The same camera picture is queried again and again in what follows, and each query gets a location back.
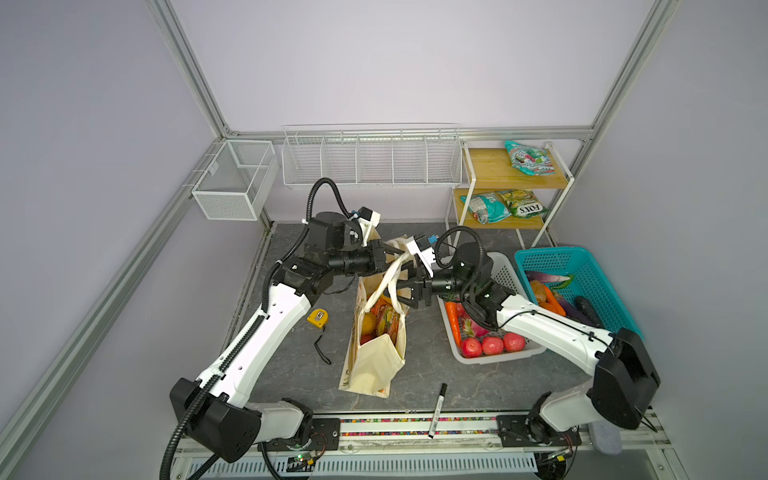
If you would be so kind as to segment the yellow pear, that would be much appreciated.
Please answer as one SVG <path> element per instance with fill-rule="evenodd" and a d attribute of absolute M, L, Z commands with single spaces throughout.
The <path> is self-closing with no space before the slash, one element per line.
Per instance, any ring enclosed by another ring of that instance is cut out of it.
<path fill-rule="evenodd" d="M 373 312 L 366 312 L 361 324 L 361 335 L 372 336 L 375 333 L 378 318 Z"/>

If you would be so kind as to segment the cream floral tote bag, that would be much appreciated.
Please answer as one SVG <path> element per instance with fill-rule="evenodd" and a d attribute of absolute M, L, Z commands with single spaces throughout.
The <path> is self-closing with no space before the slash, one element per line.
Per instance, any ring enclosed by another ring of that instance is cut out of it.
<path fill-rule="evenodd" d="M 391 382 L 405 365 L 409 307 L 393 301 L 395 283 L 403 273 L 387 268 L 357 281 L 354 321 L 339 389 L 343 392 L 387 398 Z"/>

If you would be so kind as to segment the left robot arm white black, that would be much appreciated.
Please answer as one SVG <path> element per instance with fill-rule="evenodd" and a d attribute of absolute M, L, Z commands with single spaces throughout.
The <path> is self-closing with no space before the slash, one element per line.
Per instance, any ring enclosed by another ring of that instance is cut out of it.
<path fill-rule="evenodd" d="M 160 478 L 170 478 L 183 436 L 212 453 L 195 478 L 219 459 L 239 460 L 254 444 L 275 439 L 298 447 L 310 443 L 311 409 L 288 398 L 250 408 L 252 391 L 289 331 L 310 313 L 334 279 L 382 273 L 392 251 L 370 237 L 375 222 L 367 208 L 350 212 L 338 201 L 338 211 L 314 213 L 315 196 L 324 185 L 340 198 L 332 179 L 314 183 L 302 234 L 266 275 L 261 306 L 207 369 L 194 380 L 179 379 L 172 388 L 170 399 L 178 424 L 163 454 Z"/>

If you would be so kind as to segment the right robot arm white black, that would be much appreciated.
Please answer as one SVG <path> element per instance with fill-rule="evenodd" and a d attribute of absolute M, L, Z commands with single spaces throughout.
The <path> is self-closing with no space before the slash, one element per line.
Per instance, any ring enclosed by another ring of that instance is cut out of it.
<path fill-rule="evenodd" d="M 568 390 L 546 392 L 529 410 L 524 435 L 546 445 L 574 427 L 607 421 L 635 430 L 660 386 L 660 378 L 641 337 L 584 325 L 536 305 L 491 276 L 491 259 L 478 246 L 457 249 L 437 268 L 415 258 L 397 273 L 404 302 L 417 307 L 434 298 L 457 302 L 471 319 L 491 331 L 515 333 L 570 361 L 589 380 Z"/>

